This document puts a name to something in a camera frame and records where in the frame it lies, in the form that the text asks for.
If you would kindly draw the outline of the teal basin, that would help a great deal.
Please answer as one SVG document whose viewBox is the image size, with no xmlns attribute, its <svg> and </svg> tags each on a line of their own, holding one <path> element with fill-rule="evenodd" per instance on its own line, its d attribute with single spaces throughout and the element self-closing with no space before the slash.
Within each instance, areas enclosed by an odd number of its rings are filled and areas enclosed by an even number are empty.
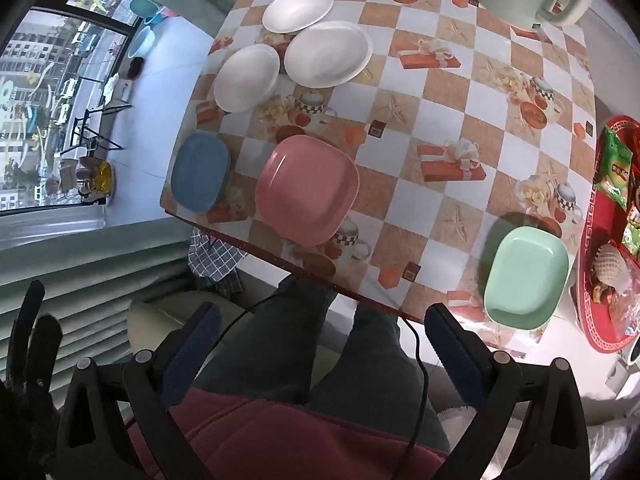
<svg viewBox="0 0 640 480">
<path fill-rule="evenodd" d="M 145 26 L 160 24 L 165 19 L 163 8 L 155 0 L 131 0 L 129 3 L 130 11 L 141 18 Z"/>
</svg>

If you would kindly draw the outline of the green rectangular plate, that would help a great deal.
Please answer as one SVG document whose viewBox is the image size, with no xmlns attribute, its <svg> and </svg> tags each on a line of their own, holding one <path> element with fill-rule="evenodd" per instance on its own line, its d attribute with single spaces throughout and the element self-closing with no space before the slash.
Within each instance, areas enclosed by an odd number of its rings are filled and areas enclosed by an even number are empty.
<svg viewBox="0 0 640 480">
<path fill-rule="evenodd" d="M 484 290 L 492 322 L 514 330 L 536 330 L 558 305 L 570 273 L 562 240 L 531 226 L 519 226 L 498 245 Z"/>
</svg>

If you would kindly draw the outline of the plaid cloth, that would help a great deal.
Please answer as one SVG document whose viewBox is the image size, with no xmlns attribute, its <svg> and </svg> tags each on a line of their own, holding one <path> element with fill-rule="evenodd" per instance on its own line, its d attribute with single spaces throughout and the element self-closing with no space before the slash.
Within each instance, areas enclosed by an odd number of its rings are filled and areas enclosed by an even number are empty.
<svg viewBox="0 0 640 480">
<path fill-rule="evenodd" d="M 196 284 L 231 299 L 243 291 L 238 265 L 246 252 L 216 236 L 194 228 L 188 251 L 189 269 Z"/>
</svg>

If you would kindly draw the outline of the blue rectangular plate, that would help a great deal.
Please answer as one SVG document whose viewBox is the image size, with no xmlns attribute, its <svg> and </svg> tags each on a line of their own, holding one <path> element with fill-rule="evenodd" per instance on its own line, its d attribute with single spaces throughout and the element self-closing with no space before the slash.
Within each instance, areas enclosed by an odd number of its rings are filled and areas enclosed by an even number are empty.
<svg viewBox="0 0 640 480">
<path fill-rule="evenodd" d="M 218 136 L 192 133 L 178 149 L 170 177 L 175 201 L 196 214 L 212 209 L 226 187 L 231 156 Z"/>
</svg>

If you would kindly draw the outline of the white round plate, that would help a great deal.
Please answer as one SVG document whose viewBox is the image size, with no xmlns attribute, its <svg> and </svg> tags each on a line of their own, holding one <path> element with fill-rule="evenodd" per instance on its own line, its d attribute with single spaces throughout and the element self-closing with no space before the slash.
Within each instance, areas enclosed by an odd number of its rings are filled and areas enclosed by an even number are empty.
<svg viewBox="0 0 640 480">
<path fill-rule="evenodd" d="M 280 56 L 268 44 L 253 44 L 230 58 L 216 75 L 213 96 L 226 113 L 250 110 L 265 102 L 277 84 Z"/>
<path fill-rule="evenodd" d="M 360 74 L 372 52 L 372 41 L 359 25 L 320 22 L 300 32 L 288 45 L 285 73 L 303 87 L 332 88 Z"/>
<path fill-rule="evenodd" d="M 334 0 L 274 0 L 262 14 L 262 26 L 275 34 L 300 32 L 328 14 Z"/>
</svg>

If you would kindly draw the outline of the black metal rack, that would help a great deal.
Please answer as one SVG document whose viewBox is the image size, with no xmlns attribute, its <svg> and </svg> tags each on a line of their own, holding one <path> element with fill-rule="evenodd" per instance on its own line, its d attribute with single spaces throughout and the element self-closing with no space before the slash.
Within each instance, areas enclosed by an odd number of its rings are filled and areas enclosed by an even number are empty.
<svg viewBox="0 0 640 480">
<path fill-rule="evenodd" d="M 122 151 L 124 148 L 108 136 L 104 136 L 101 128 L 105 118 L 112 118 L 131 107 L 130 103 L 123 102 L 119 105 L 101 106 L 93 110 L 87 108 L 82 116 L 73 119 L 67 144 L 60 151 L 60 155 L 66 155 L 80 148 L 84 148 L 88 153 L 94 153 L 97 150 Z"/>
</svg>

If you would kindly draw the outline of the foam-netted fruit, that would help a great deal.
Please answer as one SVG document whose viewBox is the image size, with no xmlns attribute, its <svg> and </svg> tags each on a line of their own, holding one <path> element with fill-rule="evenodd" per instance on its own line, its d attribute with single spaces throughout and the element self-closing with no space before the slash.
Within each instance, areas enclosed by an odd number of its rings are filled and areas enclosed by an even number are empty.
<svg viewBox="0 0 640 480">
<path fill-rule="evenodd" d="M 593 270 L 602 284 L 613 287 L 620 294 L 630 287 L 631 275 L 626 261 L 618 248 L 611 244 L 604 244 L 598 249 L 593 259 Z"/>
</svg>

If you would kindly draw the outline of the red snack tray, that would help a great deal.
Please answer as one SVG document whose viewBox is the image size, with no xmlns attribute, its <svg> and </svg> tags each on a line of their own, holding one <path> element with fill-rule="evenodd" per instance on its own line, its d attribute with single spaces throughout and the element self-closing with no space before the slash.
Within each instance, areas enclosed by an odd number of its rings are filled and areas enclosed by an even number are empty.
<svg viewBox="0 0 640 480">
<path fill-rule="evenodd" d="M 611 117 L 605 125 L 616 133 L 628 148 L 634 151 L 631 166 L 629 201 L 634 203 L 639 194 L 639 122 L 626 115 Z M 630 256 L 622 242 L 627 213 L 612 198 L 593 189 L 586 214 L 585 229 L 582 233 L 577 263 L 576 304 L 582 332 L 590 346 L 600 353 L 615 353 L 626 347 L 634 336 L 616 333 L 608 314 L 608 306 L 592 300 L 592 263 L 598 249 L 612 243 L 625 256 Z"/>
</svg>

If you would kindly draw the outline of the pink square plate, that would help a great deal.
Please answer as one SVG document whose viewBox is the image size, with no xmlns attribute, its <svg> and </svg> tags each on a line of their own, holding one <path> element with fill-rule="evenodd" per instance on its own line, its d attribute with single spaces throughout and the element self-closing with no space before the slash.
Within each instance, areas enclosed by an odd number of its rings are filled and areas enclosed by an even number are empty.
<svg viewBox="0 0 640 480">
<path fill-rule="evenodd" d="M 290 136 L 266 162 L 255 188 L 262 221 L 303 246 L 329 240 L 355 203 L 360 177 L 338 148 L 313 136 Z"/>
</svg>

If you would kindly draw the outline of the green snack packet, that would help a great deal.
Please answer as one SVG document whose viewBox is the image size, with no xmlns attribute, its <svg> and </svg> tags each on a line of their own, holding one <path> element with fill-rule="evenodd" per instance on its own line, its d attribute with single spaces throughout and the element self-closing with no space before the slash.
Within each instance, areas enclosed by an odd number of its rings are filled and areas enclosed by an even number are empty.
<svg viewBox="0 0 640 480">
<path fill-rule="evenodd" d="M 605 126 L 600 134 L 600 158 L 593 186 L 623 211 L 628 209 L 634 166 L 634 137 L 638 128 L 614 130 Z"/>
</svg>

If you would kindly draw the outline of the checkered patterned tablecloth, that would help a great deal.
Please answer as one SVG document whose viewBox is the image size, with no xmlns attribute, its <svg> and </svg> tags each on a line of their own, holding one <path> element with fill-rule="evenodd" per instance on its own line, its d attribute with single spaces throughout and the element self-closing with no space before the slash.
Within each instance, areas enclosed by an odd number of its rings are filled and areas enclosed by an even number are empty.
<svg viewBox="0 0 640 480">
<path fill-rule="evenodd" d="M 162 207 L 348 296 L 414 318 L 443 302 L 491 346 L 526 356 L 542 329 L 491 322 L 480 281 L 491 248 L 518 224 L 545 228 L 570 255 L 578 251 L 597 140 L 582 29 L 526 32 L 476 0 L 334 0 L 329 19 L 357 24 L 371 39 L 364 70 L 319 91 L 281 76 L 265 103 L 226 114 L 213 97 L 222 64 L 253 44 L 291 43 L 262 26 L 273 1 L 236 0 L 180 127 L 180 136 L 203 129 L 227 144 L 228 192 L 199 213 L 165 190 Z M 254 204 L 272 150 L 299 133 L 342 150 L 360 177 L 341 231 L 309 248 L 280 237 Z"/>
</svg>

